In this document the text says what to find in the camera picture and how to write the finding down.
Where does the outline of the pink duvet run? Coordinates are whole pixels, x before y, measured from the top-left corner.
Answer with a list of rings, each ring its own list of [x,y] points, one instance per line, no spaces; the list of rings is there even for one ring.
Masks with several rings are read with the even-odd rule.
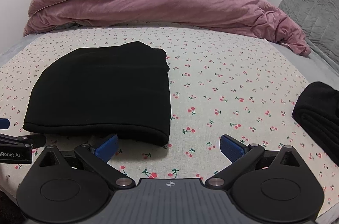
[[[25,35],[69,23],[101,27],[165,22],[262,38],[302,56],[311,52],[302,29],[266,0],[68,0],[39,6],[27,21]]]

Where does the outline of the grey quilted pillow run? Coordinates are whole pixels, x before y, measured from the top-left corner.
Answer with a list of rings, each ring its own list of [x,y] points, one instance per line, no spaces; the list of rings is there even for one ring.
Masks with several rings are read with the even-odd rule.
[[[279,8],[297,23],[311,49],[338,70],[338,0],[281,0]]]

